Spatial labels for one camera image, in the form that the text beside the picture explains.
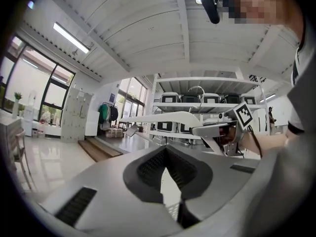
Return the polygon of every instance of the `potted plant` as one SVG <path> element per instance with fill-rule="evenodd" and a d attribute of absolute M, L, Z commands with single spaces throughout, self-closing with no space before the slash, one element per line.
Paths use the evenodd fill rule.
<path fill-rule="evenodd" d="M 19 110 L 19 100 L 22 98 L 22 94 L 20 92 L 15 92 L 14 97 L 15 97 L 15 102 L 14 102 L 13 110 L 12 110 L 12 118 L 16 119 L 16 117 L 18 116 L 18 110 Z"/>

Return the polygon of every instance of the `white ceiling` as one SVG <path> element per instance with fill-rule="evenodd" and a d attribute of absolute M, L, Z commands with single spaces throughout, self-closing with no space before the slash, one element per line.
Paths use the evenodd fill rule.
<path fill-rule="evenodd" d="M 158 72 L 235 77 L 239 68 L 246 76 L 289 80 L 283 72 L 297 48 L 292 32 L 282 28 L 266 41 L 270 26 L 223 17 L 213 25 L 195 0 L 35 0 L 22 29 L 35 29 L 33 38 L 51 42 L 103 82 Z M 77 48 L 53 29 L 55 22 L 90 51 L 74 55 Z"/>

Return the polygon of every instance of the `wooden step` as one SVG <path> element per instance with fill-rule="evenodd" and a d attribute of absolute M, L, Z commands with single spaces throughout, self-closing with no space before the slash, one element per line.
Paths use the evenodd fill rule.
<path fill-rule="evenodd" d="M 107 154 L 109 157 L 116 157 L 121 156 L 122 153 L 118 152 L 106 145 L 104 145 L 102 142 L 96 140 L 95 138 L 87 139 L 89 143 L 91 143 L 93 146 L 95 146 L 98 150 L 103 151 L 105 154 Z"/>
<path fill-rule="evenodd" d="M 95 162 L 111 158 L 86 140 L 79 140 L 78 143 Z"/>

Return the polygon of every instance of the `glossy white floor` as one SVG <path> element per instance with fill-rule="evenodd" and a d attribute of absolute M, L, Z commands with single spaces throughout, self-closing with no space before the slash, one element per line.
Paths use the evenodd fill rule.
<path fill-rule="evenodd" d="M 31 171 L 30 191 L 19 163 L 16 163 L 18 179 L 26 195 L 41 203 L 56 188 L 76 176 L 94 161 L 77 143 L 63 143 L 60 139 L 35 139 L 26 137 L 26 154 Z"/>

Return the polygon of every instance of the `white shelving unit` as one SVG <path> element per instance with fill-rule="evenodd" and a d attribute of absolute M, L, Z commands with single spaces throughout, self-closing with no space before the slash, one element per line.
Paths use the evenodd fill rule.
<path fill-rule="evenodd" d="M 240 79 L 233 79 L 233 78 L 219 78 L 219 77 L 182 77 L 182 78 L 158 78 L 158 74 L 155 75 L 154 83 L 153 83 L 153 90 L 152 90 L 152 97 L 150 103 L 150 110 L 149 115 L 154 114 L 154 111 L 157 109 L 162 110 L 163 112 L 178 112 L 178 111 L 185 111 L 188 112 L 191 106 L 199 107 L 200 103 L 159 103 L 154 102 L 155 98 L 155 91 L 156 85 L 160 83 L 162 88 L 165 91 L 177 92 L 179 95 L 188 94 L 189 88 L 193 86 L 201 86 L 205 93 L 216 93 L 218 95 L 226 95 L 229 93 L 234 93 L 238 95 L 242 95 L 248 93 L 255 87 L 260 87 L 262 91 L 262 96 L 264 99 L 263 104 L 257 105 L 248 105 L 252 111 L 257 109 L 265 109 L 266 110 L 266 117 L 267 122 L 269 122 L 269 115 L 268 115 L 268 106 L 266 102 L 265 93 L 261 87 L 259 82 L 249 81 L 249 80 L 240 80 Z M 190 91 L 190 93 L 200 93 L 198 89 L 194 89 Z M 193 109 L 193 114 L 219 114 L 225 112 L 237 104 L 215 104 L 215 103 L 202 103 L 201 108 Z M 151 135 L 157 136 L 164 136 L 170 138 L 182 138 L 182 139 L 200 139 L 200 137 L 193 136 L 191 134 L 186 133 L 169 133 L 169 132 L 162 132 L 162 131 L 151 131 L 150 130 L 151 124 L 147 123 L 147 127 L 145 132 Z M 267 133 L 270 133 L 270 126 L 267 124 Z"/>

